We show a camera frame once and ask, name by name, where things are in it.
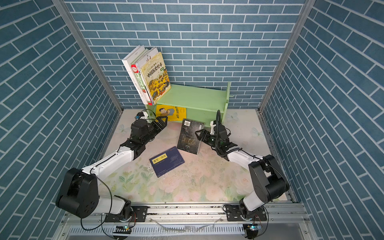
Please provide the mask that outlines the black slipcase box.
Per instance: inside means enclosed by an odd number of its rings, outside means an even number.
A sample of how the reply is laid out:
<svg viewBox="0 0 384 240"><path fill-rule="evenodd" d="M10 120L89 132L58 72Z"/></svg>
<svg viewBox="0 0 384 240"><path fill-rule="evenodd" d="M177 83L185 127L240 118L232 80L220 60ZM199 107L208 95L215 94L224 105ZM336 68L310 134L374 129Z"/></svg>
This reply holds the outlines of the black slipcase box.
<svg viewBox="0 0 384 240"><path fill-rule="evenodd" d="M197 155L201 142L196 136L196 131L204 129L205 124L190 119L183 119L182 128L178 140L179 150Z"/></svg>

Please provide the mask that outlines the yellow cartoon cover book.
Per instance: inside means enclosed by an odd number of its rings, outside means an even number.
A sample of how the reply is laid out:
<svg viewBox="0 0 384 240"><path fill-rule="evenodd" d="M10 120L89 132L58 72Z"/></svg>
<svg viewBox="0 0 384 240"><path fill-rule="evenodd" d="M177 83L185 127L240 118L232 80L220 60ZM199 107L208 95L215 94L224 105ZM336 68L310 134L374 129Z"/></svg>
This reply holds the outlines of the yellow cartoon cover book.
<svg viewBox="0 0 384 240"><path fill-rule="evenodd" d="M157 117L168 117L168 121L182 121L187 118L187 109L182 107L157 105Z"/></svg>

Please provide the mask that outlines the dark blue book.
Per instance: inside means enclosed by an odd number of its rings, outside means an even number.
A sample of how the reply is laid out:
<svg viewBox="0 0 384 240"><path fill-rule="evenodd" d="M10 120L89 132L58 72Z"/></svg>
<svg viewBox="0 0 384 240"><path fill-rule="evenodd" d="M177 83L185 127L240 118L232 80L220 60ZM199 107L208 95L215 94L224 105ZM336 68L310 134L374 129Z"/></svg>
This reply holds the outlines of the dark blue book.
<svg viewBox="0 0 384 240"><path fill-rule="evenodd" d="M150 158L150 163L158 178L185 163L177 147L172 147L163 153Z"/></svg>

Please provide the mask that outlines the yellow history book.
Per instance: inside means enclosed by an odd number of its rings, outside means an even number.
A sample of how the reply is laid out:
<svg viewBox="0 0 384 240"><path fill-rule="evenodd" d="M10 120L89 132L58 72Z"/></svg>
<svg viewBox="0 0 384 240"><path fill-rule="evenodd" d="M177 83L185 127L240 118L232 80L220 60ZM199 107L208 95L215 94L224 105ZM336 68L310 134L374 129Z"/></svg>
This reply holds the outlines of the yellow history book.
<svg viewBox="0 0 384 240"><path fill-rule="evenodd" d="M151 57L142 67L141 74L153 105L171 89L168 70L161 52Z"/></svg>

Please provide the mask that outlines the green nature encyclopedia book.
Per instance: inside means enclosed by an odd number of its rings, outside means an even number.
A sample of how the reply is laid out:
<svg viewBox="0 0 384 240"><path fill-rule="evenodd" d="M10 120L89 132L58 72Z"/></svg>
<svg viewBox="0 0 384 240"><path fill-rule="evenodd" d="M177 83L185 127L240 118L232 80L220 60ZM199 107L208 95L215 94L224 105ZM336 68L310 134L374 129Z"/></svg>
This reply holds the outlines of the green nature encyclopedia book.
<svg viewBox="0 0 384 240"><path fill-rule="evenodd" d="M143 58L143 56L148 51L149 50L147 50L144 46L139 46L139 49L136 52L137 57L131 62L131 69L132 69L133 73L135 74L136 80L137 80L137 82L141 88L141 91L143 92L143 95L147 101L147 105L152 106L153 101L151 100L151 97L148 93L148 89L146 87L146 84L144 83L144 79L141 75L140 67L138 65L139 60L141 60L141 58Z"/></svg>

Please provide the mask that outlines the white paperback book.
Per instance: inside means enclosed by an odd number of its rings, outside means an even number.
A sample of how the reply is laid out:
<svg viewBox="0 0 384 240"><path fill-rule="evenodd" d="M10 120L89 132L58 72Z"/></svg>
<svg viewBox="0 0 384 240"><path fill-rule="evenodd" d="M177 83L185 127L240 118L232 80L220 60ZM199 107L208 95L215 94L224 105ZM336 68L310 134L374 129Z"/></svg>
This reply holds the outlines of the white paperback book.
<svg viewBox="0 0 384 240"><path fill-rule="evenodd" d="M133 72L131 65L132 62L137 59L143 52L145 51L144 46L137 46L135 49L133 49L128 55L126 55L122 62L136 88L136 90L139 93L140 99L142 100L144 105L148 105L151 101L146 98L146 94L143 92L142 88L140 87L139 83L137 82L135 73Z"/></svg>

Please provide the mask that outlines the white red-lettered magazine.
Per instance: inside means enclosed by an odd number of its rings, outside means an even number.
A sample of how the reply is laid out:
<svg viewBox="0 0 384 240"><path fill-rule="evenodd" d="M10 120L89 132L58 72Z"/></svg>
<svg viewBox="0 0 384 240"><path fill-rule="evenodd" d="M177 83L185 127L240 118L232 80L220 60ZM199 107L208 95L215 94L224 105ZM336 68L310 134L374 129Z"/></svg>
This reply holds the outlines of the white red-lettered magazine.
<svg viewBox="0 0 384 240"><path fill-rule="evenodd" d="M152 48L144 53L144 55L137 61L136 66L140 70L151 58L153 58L158 53L157 48Z"/></svg>

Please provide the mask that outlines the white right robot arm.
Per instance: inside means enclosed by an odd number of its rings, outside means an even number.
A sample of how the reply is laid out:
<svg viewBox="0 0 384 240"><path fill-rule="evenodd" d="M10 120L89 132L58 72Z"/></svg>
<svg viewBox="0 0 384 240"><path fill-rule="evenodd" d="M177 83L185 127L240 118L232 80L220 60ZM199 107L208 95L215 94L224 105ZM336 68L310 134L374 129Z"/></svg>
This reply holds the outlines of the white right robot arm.
<svg viewBox="0 0 384 240"><path fill-rule="evenodd" d="M215 125L212 130L212 133L207 130L198 130L195 135L199 141L211 146L218 156L250 172L254 190L240 200L243 218L252 218L256 210L279 198L290 189L289 182L274 156L262 157L244 151L229 140L227 128L222 124Z"/></svg>

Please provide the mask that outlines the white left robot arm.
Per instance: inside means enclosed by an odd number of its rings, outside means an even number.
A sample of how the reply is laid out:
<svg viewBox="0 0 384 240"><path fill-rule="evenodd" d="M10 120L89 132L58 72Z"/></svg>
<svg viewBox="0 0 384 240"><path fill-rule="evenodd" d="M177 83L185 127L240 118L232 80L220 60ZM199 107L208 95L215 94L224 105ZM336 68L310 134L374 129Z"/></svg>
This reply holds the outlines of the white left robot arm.
<svg viewBox="0 0 384 240"><path fill-rule="evenodd" d="M111 214L118 216L121 222L131 220L131 201L119 196L101 196L98 186L118 168L137 159L146 149L146 144L167 123L167 117L136 119L131 125L130 137L115 152L90 166L66 172L56 206L81 219L91 214Z"/></svg>

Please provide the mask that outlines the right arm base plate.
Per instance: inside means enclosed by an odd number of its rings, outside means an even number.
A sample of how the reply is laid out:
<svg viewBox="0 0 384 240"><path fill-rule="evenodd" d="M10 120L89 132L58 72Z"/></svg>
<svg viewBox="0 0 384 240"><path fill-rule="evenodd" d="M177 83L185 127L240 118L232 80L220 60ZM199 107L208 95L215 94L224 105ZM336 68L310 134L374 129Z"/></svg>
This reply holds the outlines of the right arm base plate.
<svg viewBox="0 0 384 240"><path fill-rule="evenodd" d="M266 221L267 212L264 207L259 207L253 211L248 211L243 205L223 205L222 210L225 212L227 221L239 222L239 221Z"/></svg>

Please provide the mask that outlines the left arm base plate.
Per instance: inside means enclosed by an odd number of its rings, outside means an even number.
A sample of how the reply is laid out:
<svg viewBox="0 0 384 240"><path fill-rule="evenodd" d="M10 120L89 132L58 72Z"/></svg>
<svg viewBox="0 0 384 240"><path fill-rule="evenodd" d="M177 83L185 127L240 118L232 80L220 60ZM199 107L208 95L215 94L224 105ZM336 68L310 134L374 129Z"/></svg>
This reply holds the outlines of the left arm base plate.
<svg viewBox="0 0 384 240"><path fill-rule="evenodd" d="M109 214L106 217L105 222L106 223L128 223L128 222L143 223L146 220L147 212L148 212L148 206L132 206L128 210L127 215L125 210L123 210L118 215Z"/></svg>

